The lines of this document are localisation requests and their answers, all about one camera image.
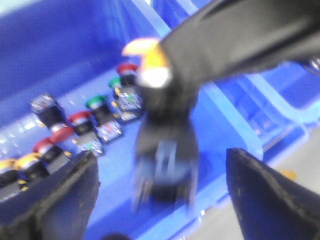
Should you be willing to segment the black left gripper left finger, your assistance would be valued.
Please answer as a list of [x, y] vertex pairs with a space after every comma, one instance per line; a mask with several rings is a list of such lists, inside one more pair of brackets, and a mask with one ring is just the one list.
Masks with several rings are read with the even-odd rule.
[[0, 204], [2, 240], [81, 240], [96, 205], [98, 159], [83, 151]]

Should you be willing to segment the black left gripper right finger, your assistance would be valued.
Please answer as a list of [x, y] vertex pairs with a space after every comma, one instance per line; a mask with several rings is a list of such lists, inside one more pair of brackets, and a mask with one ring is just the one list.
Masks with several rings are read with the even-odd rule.
[[226, 183], [245, 240], [318, 240], [320, 196], [242, 148], [226, 151]]

